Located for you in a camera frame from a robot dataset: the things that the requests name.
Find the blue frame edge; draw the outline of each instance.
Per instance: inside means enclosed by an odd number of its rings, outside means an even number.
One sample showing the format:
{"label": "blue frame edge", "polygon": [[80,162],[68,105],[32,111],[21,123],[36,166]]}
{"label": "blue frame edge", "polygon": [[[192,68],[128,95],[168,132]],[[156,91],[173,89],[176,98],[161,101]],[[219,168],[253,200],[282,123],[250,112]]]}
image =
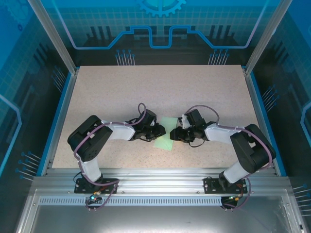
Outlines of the blue frame edge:
{"label": "blue frame edge", "polygon": [[264,122],[265,122],[265,124],[267,126],[267,130],[268,130],[268,134],[269,134],[269,137],[270,137],[270,140],[271,140],[271,144],[272,144],[273,148],[276,150],[276,161],[277,161],[277,165],[278,165],[279,171],[281,173],[281,176],[287,176],[285,168],[284,168],[284,165],[283,165],[283,162],[282,162],[282,159],[281,159],[280,152],[279,152],[277,144],[276,144],[276,139],[274,138],[274,135],[273,135],[273,132],[272,132],[272,128],[271,128],[271,125],[270,125],[268,114],[267,114],[266,109],[264,108],[264,105],[263,105],[263,101],[262,101],[262,98],[261,98],[261,95],[260,95],[260,92],[259,92],[259,88],[258,88],[256,79],[255,79],[255,75],[254,75],[253,72],[251,72],[250,76],[251,76],[251,79],[252,79],[252,82],[253,82],[253,85],[254,85],[254,88],[255,88],[256,96],[258,98],[258,102],[259,102],[259,105],[260,105],[260,110],[262,111],[263,120],[264,120]]}
{"label": "blue frame edge", "polygon": [[64,99],[65,99],[65,95],[66,95],[66,92],[67,92],[67,89],[68,89],[68,85],[69,85],[69,82],[70,82],[71,78],[72,78],[72,75],[71,75],[70,72],[68,72],[68,75],[67,75],[67,78],[66,78],[66,82],[65,82],[65,85],[64,85],[64,89],[63,89],[62,95],[61,95],[61,97],[59,99],[59,103],[58,103],[58,106],[57,106],[57,109],[56,109],[56,112],[55,112],[54,120],[53,120],[51,129],[50,129],[50,133],[49,133],[47,142],[45,144],[45,148],[44,148],[43,153],[42,153],[42,158],[41,158],[41,161],[40,161],[40,164],[39,164],[39,167],[38,167],[38,170],[37,170],[37,174],[36,174],[37,176],[41,176],[41,173],[43,171],[45,160],[47,159],[48,151],[49,151],[49,148],[50,148],[50,144],[51,144],[54,132],[55,132],[56,123],[58,121],[58,118],[59,118],[59,115],[60,115],[60,110],[62,109],[62,106],[63,106],[63,103],[64,103]]}

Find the enclosure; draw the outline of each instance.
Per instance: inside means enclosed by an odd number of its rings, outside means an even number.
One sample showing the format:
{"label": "enclosure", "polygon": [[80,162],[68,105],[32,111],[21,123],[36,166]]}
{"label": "enclosure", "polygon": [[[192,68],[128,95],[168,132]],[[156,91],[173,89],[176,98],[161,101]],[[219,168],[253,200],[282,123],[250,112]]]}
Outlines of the enclosure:
{"label": "enclosure", "polygon": [[[310,9],[307,0],[0,0],[1,232],[309,232]],[[90,115],[133,119],[140,102],[159,123],[207,104],[221,124],[258,125],[276,159],[250,176],[247,204],[225,211],[223,195],[205,194],[202,180],[237,161],[232,145],[114,140],[98,163],[120,179],[117,193],[89,213],[67,138]]]}

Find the glass wall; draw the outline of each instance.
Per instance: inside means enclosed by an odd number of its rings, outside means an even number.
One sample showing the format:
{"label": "glass wall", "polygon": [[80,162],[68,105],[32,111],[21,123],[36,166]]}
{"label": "glass wall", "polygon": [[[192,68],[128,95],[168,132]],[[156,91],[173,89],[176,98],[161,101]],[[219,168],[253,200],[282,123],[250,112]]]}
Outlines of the glass wall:
{"label": "glass wall", "polygon": [[279,0],[42,0],[76,65],[245,65]]}
{"label": "glass wall", "polygon": [[[310,9],[310,1],[293,0],[254,69],[262,106],[293,187],[311,185]],[[306,205],[302,210],[310,206],[309,201],[302,203]]]}
{"label": "glass wall", "polygon": [[0,0],[0,30],[0,225],[13,232],[68,70],[26,0]]}

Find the blue gear graphic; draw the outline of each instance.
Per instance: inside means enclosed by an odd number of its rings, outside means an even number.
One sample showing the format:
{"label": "blue gear graphic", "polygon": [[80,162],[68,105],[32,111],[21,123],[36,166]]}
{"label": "blue gear graphic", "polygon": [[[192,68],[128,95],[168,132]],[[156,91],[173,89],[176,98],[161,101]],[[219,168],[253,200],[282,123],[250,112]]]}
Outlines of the blue gear graphic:
{"label": "blue gear graphic", "polygon": [[27,0],[1,0],[0,6],[6,6],[7,11],[18,23],[22,23],[29,15]]}
{"label": "blue gear graphic", "polygon": [[[151,13],[153,17],[163,15],[168,17],[170,14],[175,14],[176,10],[180,10],[181,5],[186,4],[186,0],[137,0],[137,3],[141,10],[146,11],[146,14]],[[168,6],[170,6],[169,9],[163,10],[163,7]]]}

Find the green cloth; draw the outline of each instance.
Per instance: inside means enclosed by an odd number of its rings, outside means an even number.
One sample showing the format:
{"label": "green cloth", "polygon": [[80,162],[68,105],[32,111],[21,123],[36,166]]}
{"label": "green cloth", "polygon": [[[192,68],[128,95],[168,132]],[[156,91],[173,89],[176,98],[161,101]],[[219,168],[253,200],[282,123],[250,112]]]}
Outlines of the green cloth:
{"label": "green cloth", "polygon": [[176,128],[176,117],[162,117],[160,125],[165,128],[166,134],[155,140],[155,147],[165,150],[172,150],[173,140],[170,139],[170,132]]}

